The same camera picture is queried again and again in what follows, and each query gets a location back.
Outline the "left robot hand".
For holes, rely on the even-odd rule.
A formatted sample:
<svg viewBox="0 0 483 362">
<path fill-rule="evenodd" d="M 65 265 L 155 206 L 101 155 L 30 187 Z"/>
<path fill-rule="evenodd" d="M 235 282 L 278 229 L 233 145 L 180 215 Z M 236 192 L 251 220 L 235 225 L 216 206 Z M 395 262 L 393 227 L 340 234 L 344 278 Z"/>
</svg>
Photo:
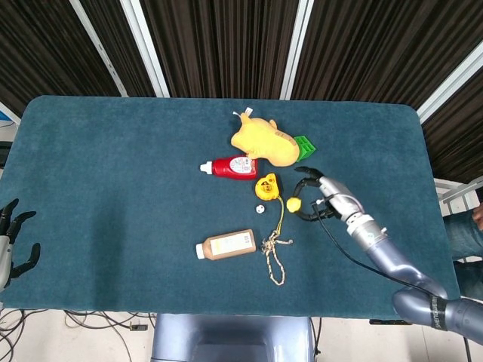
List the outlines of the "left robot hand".
<svg viewBox="0 0 483 362">
<path fill-rule="evenodd" d="M 36 267 L 40 255 L 41 245 L 35 243 L 32 246 L 30 257 L 21 265 L 15 266 L 13 262 L 13 249 L 22 224 L 36 215 L 35 211 L 21 213 L 11 219 L 19 199 L 15 198 L 1 209 L 1 291 L 3 292 L 12 279 L 16 279 L 25 272 Z"/>
</svg>

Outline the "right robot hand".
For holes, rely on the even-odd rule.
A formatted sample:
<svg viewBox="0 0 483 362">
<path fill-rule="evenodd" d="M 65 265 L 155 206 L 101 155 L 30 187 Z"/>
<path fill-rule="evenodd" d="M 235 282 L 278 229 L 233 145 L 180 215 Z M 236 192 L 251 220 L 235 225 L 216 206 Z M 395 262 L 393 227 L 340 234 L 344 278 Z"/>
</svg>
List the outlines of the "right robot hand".
<svg viewBox="0 0 483 362">
<path fill-rule="evenodd" d="M 308 177 L 302 178 L 295 186 L 292 196 L 286 201 L 286 208 L 299 218 L 309 222 L 319 219 L 336 217 L 343 222 L 356 214 L 364 214 L 365 210 L 359 200 L 348 190 L 344 184 L 335 179 L 326 177 L 321 171 L 307 166 L 295 168 L 296 172 L 305 173 Z M 311 214 L 302 211 L 300 193 L 305 187 L 317 188 L 322 193 L 322 199 L 316 201 L 315 205 L 324 204 L 324 210 L 318 210 Z"/>
</svg>

